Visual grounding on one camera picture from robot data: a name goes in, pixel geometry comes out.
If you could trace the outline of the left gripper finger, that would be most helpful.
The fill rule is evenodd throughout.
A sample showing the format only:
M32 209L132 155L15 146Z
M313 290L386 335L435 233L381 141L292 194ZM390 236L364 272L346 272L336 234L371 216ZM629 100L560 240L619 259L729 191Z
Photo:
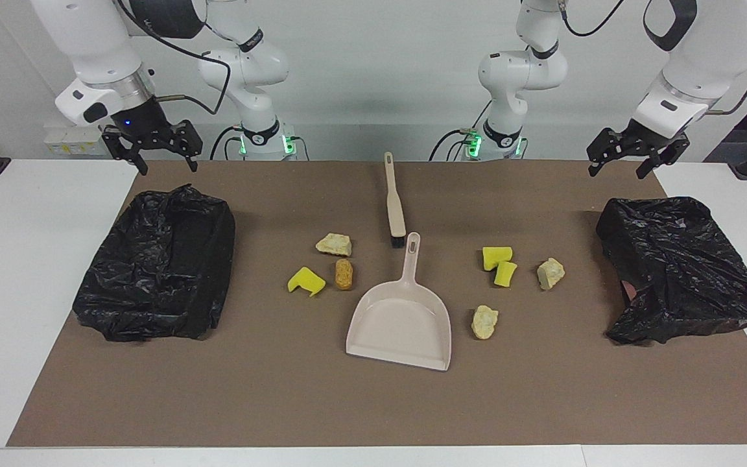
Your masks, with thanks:
M662 151L659 154L651 154L651 156L647 157L646 160L643 160L643 162L640 163L638 168L635 170L635 175L637 175L637 178L640 180L643 180L647 175L651 174L652 171L655 171L656 168L673 163L670 162L670 160L673 159L674 156L667 150Z
M586 153L590 162L589 175L590 177L596 177L602 166L610 162L615 153L615 132L613 130L601 130L587 146Z

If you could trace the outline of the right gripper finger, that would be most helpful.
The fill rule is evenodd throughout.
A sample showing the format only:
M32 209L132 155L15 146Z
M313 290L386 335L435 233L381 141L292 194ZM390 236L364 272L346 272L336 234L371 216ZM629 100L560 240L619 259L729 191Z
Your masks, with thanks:
M190 171L198 171L198 156L202 153L204 142L198 135L193 124L184 119L174 126L175 144L178 146L178 153L184 157Z
M130 165L133 165L137 169L140 175L145 176L148 174L148 165L140 156L141 145L133 143L130 147L126 148L123 145L122 139L123 136L119 130L102 130L102 141L114 160L130 163Z

